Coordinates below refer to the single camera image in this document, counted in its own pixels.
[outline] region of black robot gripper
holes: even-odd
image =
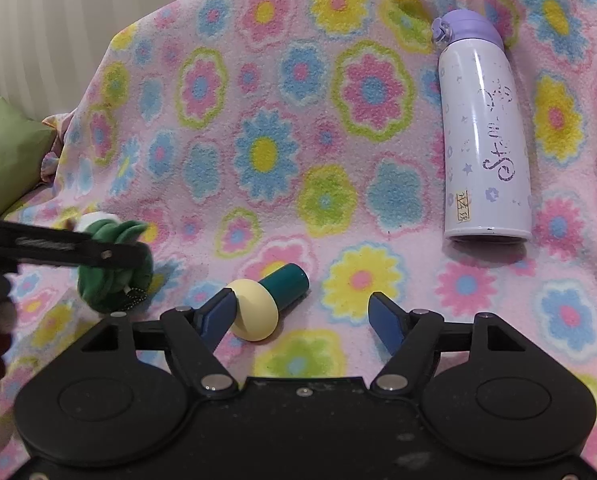
[[[495,314],[444,322],[376,292],[370,324],[392,358],[369,388],[361,378],[239,388],[212,353],[237,306],[224,288],[160,320],[103,319],[17,396],[31,458],[12,478],[597,480],[579,456],[592,394]],[[140,362],[140,349],[165,352],[171,373]],[[435,374],[455,351],[467,362]]]

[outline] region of bottle body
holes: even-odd
[[[445,133],[445,237],[531,237],[528,152],[505,53],[469,38],[439,58]]]

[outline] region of screw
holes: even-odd
[[[299,389],[296,390],[296,394],[299,397],[309,397],[313,393],[314,392],[310,388],[299,388]]]
[[[402,375],[397,374],[381,375],[381,377],[379,377],[376,382],[377,386],[381,390],[387,390],[388,392],[402,390],[407,386],[407,379],[404,378]]]
[[[211,392],[227,390],[233,382],[232,377],[225,374],[210,374],[200,380],[200,384]]]

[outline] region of white thermos bottle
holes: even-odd
[[[531,237],[530,167],[510,64],[492,23],[452,10],[432,23],[444,46],[439,81],[445,133],[445,237]]]

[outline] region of purple bottle cap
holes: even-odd
[[[450,44],[458,40],[485,40],[494,43],[501,50],[503,40],[492,23],[478,12],[467,9],[450,10],[442,18],[432,22],[432,40],[434,43]]]

